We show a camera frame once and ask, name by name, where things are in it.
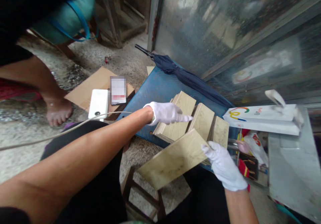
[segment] dark fabric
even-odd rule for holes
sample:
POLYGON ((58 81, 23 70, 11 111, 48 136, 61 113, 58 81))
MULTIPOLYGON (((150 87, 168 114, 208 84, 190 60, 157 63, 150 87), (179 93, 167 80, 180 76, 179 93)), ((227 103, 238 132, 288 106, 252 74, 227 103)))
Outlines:
POLYGON ((1 207, 0 208, 1 224, 30 224, 28 215, 17 208, 1 207))
MULTIPOLYGON (((104 122, 90 121, 74 131, 52 140, 46 146, 41 160, 82 135, 106 125, 108 124, 104 122)), ((55 223, 120 223, 126 221, 127 213, 119 183, 121 157, 122 149, 98 176, 71 199, 55 223)))
POLYGON ((192 191, 159 224, 230 223, 224 187, 213 173, 196 166, 184 178, 192 191))
POLYGON ((16 42, 34 23, 65 0, 0 0, 0 67, 26 60, 32 53, 16 42))
POLYGON ((224 107, 232 108, 234 105, 220 95, 217 91, 208 86, 202 79, 195 74, 176 66, 169 56, 154 54, 154 62, 166 74, 174 74, 183 84, 203 94, 208 99, 224 107))

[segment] white glove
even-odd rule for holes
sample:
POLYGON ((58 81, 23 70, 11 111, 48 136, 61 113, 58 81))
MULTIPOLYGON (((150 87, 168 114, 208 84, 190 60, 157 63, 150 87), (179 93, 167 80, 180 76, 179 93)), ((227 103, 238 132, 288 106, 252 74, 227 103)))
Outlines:
POLYGON ((154 111, 154 120, 149 125, 156 125, 158 122, 169 125, 175 122, 189 122, 193 119, 192 116, 183 115, 182 110, 173 103, 157 103, 151 102, 146 104, 151 106, 154 111))
POLYGON ((209 141, 208 144, 211 148, 206 145, 202 145, 201 148, 210 159, 212 170, 224 188, 233 192, 246 189, 247 183, 227 149, 212 141, 209 141))

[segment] charging cable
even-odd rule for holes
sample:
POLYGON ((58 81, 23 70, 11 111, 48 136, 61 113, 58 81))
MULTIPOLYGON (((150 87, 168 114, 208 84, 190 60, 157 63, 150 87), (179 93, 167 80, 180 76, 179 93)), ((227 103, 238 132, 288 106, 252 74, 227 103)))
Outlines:
POLYGON ((15 149, 15 148, 19 148, 19 147, 23 147, 23 146, 28 146, 28 145, 34 145, 34 144, 37 144, 37 143, 40 143, 40 142, 43 142, 43 141, 46 141, 46 140, 51 140, 51 139, 54 139, 54 138, 58 138, 60 136, 63 136, 77 128, 79 128, 80 126, 84 125, 85 123, 95 119, 95 118, 98 118, 100 116, 103 116, 103 115, 108 115, 108 114, 119 114, 119 113, 128 113, 128 114, 132 114, 132 112, 126 112, 126 111, 118 111, 118 112, 109 112, 109 113, 105 113, 105 114, 100 114, 100 115, 97 115, 97 116, 94 116, 90 119, 87 119, 86 121, 83 121, 81 124, 78 124, 77 126, 71 128, 71 129, 68 129, 60 134, 57 134, 57 135, 54 135, 54 136, 51 136, 49 138, 46 138, 46 139, 42 139, 42 140, 37 140, 37 141, 33 141, 33 142, 30 142, 30 143, 24 143, 24 144, 18 144, 18 145, 10 145, 10 146, 5 146, 5 147, 1 147, 0 148, 0 151, 3 151, 3 150, 8 150, 8 149, 15 149))

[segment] phone screen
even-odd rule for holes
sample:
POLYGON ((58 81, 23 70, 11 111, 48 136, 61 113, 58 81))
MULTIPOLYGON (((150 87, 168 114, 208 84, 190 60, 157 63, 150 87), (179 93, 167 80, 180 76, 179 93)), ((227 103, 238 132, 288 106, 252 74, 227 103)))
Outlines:
POLYGON ((111 105, 124 104, 127 99, 127 84, 124 76, 110 77, 110 100, 111 105))

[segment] teal bag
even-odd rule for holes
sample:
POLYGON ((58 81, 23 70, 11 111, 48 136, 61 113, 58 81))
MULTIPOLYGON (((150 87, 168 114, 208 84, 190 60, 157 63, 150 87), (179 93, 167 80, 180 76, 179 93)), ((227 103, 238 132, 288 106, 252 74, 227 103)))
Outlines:
POLYGON ((37 22, 31 29, 54 45, 67 42, 81 29, 84 29, 86 34, 82 36, 90 39, 87 22, 92 19, 94 11, 95 0, 70 0, 50 13, 49 17, 37 22))

